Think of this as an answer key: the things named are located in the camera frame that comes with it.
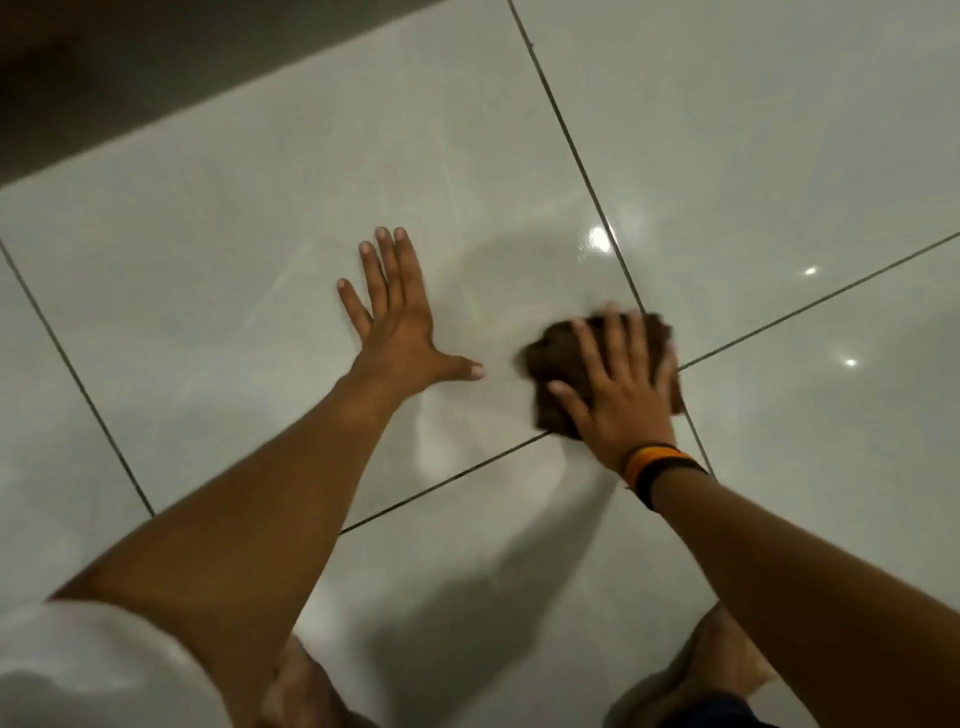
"white sleeve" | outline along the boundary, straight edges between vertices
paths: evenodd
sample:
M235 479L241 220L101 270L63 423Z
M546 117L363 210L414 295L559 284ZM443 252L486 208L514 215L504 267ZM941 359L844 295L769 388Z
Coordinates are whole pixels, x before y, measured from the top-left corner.
M0 725L229 728L177 640L107 604L50 601L0 619Z

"tile floor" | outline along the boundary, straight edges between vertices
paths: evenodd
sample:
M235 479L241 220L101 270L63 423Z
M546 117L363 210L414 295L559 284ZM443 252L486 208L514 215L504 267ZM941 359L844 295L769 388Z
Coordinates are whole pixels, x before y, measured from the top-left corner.
M160 510L323 395L355 352L333 282L381 223L419 243L438 342L490 375L400 413L303 612L351 705L595 725L711 603L581 448L531 441L510 366L630 279L721 479L960 607L960 8L424 6L0 188L84 387L4 264L0 607L146 518L133 481ZM182 78L94 45L104 86ZM756 708L811 724L782 685Z

